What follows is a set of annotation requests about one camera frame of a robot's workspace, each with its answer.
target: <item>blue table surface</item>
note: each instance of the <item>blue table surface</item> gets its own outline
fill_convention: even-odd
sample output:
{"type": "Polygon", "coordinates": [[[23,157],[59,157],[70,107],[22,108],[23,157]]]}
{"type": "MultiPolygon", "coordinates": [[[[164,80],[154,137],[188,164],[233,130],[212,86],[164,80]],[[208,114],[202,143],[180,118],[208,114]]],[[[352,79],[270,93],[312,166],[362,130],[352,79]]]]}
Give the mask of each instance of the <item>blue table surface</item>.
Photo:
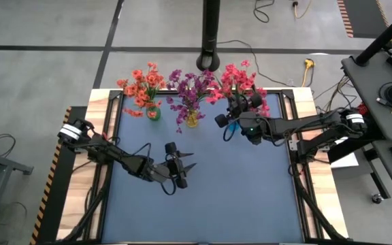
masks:
{"type": "MultiPolygon", "coordinates": [[[[135,152],[150,142],[150,156],[164,162],[164,145],[175,142],[185,157],[188,187],[167,196],[156,182],[130,176],[114,164],[103,242],[303,242],[293,180],[288,174],[286,146],[252,145],[240,131],[224,142],[214,117],[227,101],[205,102],[206,114],[196,128],[185,123],[176,133],[177,112],[163,100],[161,119],[122,114],[119,147],[135,152]]],[[[267,95],[271,117],[281,117],[279,98],[267,95]]],[[[132,99],[124,107],[135,108],[132,99]]],[[[167,181],[165,187],[172,189],[167,181]]]]}

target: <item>yellow vase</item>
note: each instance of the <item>yellow vase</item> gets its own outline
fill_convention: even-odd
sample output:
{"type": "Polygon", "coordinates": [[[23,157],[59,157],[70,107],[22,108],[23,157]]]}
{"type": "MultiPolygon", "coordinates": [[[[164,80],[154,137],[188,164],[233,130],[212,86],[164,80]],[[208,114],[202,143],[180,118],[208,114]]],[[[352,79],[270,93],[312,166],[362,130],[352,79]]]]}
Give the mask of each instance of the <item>yellow vase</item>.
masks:
{"type": "Polygon", "coordinates": [[[196,127],[199,124],[199,119],[197,119],[197,110],[191,110],[189,112],[189,117],[186,120],[186,124],[189,127],[196,127]]]}

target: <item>flower bouquet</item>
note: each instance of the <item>flower bouquet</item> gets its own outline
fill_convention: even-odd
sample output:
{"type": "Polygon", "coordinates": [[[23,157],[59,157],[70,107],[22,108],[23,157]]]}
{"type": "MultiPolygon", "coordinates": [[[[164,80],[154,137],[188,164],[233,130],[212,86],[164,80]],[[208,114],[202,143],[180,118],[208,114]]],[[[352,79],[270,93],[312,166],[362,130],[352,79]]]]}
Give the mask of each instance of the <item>flower bouquet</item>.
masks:
{"type": "MultiPolygon", "coordinates": [[[[235,96],[248,100],[249,97],[254,93],[260,94],[262,98],[262,106],[259,108],[250,108],[249,110],[258,112],[262,116],[270,116],[269,106],[265,96],[267,91],[263,88],[255,88],[255,77],[257,74],[254,72],[250,76],[247,74],[247,67],[250,66],[249,61],[243,61],[241,63],[245,69],[238,69],[234,64],[226,66],[226,71],[222,74],[220,81],[212,81],[209,88],[210,96],[207,97],[206,101],[211,104],[215,104],[219,99],[228,99],[231,102],[235,99],[235,96]]],[[[237,127],[236,124],[232,125],[233,130],[237,127]]]]}
{"type": "Polygon", "coordinates": [[[176,118],[176,124],[178,125],[177,133],[182,133],[180,124],[186,121],[187,126],[196,127],[199,123],[199,119],[205,117],[199,109],[199,102],[210,94],[208,85],[214,80],[212,72],[204,71],[200,76],[196,76],[193,73],[185,74],[185,79],[180,80],[181,70],[177,69],[173,71],[169,76],[169,83],[167,89],[176,88],[178,91],[178,97],[181,101],[174,101],[173,98],[168,97],[166,99],[170,105],[170,109],[178,113],[176,118]]]}
{"type": "Polygon", "coordinates": [[[142,108],[146,108],[146,115],[150,120],[158,120],[161,116],[161,101],[155,103],[155,95],[158,90],[166,87],[164,77],[158,72],[157,65],[148,62],[148,73],[144,76],[142,70],[134,70],[132,76],[135,79],[133,84],[128,85],[128,79],[120,79],[117,85],[123,89],[123,93],[128,97],[134,97],[134,104],[140,110],[124,108],[123,111],[134,116],[144,115],[142,108]]]}

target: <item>wooden board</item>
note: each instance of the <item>wooden board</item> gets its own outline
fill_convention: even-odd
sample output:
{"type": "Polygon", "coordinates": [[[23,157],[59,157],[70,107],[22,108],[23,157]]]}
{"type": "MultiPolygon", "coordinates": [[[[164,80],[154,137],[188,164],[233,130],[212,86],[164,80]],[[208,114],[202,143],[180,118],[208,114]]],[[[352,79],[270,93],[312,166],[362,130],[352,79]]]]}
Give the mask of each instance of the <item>wooden board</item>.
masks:
{"type": "MultiPolygon", "coordinates": [[[[315,115],[316,109],[314,100],[312,98],[311,90],[309,88],[292,89],[294,91],[295,103],[299,117],[315,115]]],[[[92,122],[96,128],[96,131],[98,132],[103,128],[103,121],[105,118],[105,111],[107,108],[109,92],[110,89],[94,89],[92,90],[89,99],[86,120],[92,122]]],[[[287,114],[289,118],[292,118],[291,107],[288,104],[288,101],[286,101],[286,104],[288,112],[287,114]]],[[[112,134],[114,128],[114,119],[116,116],[115,112],[116,107],[114,107],[114,113],[112,114],[113,116],[110,120],[110,130],[108,135],[112,134]]],[[[308,140],[314,138],[320,133],[321,130],[309,131],[303,133],[303,137],[304,139],[308,140]]],[[[316,159],[328,161],[327,154],[322,152],[319,152],[316,155],[316,159]]],[[[74,167],[77,167],[85,162],[86,155],[80,154],[76,157],[74,167]]],[[[95,164],[91,163],[72,174],[57,239],[65,237],[84,214],[84,200],[88,190],[92,185],[94,173],[95,164]]],[[[322,210],[323,214],[326,216],[328,221],[335,227],[338,233],[340,233],[344,237],[348,237],[335,182],[333,181],[331,166],[326,163],[312,162],[310,163],[310,173],[318,207],[322,210]]],[[[306,212],[311,236],[316,237],[312,213],[308,207],[306,208],[306,212]]],[[[94,225],[92,225],[91,230],[92,237],[94,237],[96,233],[98,218],[99,208],[97,209],[95,217],[93,219],[94,225]]]]}

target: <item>gray floor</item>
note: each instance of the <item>gray floor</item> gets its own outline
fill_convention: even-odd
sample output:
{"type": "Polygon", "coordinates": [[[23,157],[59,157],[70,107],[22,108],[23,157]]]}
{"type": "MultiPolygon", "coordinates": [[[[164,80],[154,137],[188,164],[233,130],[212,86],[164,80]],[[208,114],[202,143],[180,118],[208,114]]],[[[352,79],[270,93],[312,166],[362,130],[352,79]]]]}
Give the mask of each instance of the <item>gray floor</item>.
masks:
{"type": "MultiPolygon", "coordinates": [[[[392,0],[381,0],[392,21],[392,0]]],[[[0,0],[0,45],[103,46],[117,0],[0,0]]],[[[345,34],[336,1],[314,0],[309,13],[293,18],[291,2],[278,0],[266,12],[271,21],[260,23],[252,14],[253,0],[222,1],[219,41],[240,39],[255,48],[316,48],[357,50],[370,39],[351,39],[345,34]]],[[[300,3],[299,11],[305,4],[300,3]]],[[[201,41],[201,0],[126,0],[120,13],[113,46],[198,47],[201,41]]],[[[244,47],[242,44],[223,44],[244,47]]],[[[147,61],[168,74],[181,68],[196,71],[194,53],[110,54],[101,88],[115,88],[118,78],[147,61]]],[[[315,95],[338,82],[341,59],[347,55],[258,54],[261,72],[281,82],[299,86],[304,59],[316,62],[315,95]]],[[[31,237],[40,197],[48,173],[56,133],[65,109],[86,105],[101,52],[0,51],[0,133],[11,133],[17,145],[10,158],[35,167],[32,176],[14,173],[0,205],[0,241],[26,244],[31,237]],[[24,225],[22,210],[8,203],[20,201],[28,208],[24,225]]],[[[251,54],[220,54],[222,66],[249,59],[251,54]]],[[[278,86],[262,77],[259,86],[278,86]]],[[[355,94],[345,87],[345,93],[355,94]]],[[[330,92],[316,100],[323,106],[330,92]]],[[[334,106],[345,106],[338,96],[334,106]]],[[[380,163],[379,173],[392,195],[392,181],[380,163]]],[[[376,187],[369,176],[341,179],[334,174],[350,237],[366,242],[392,243],[392,199],[380,205],[370,202],[376,187]]]]}

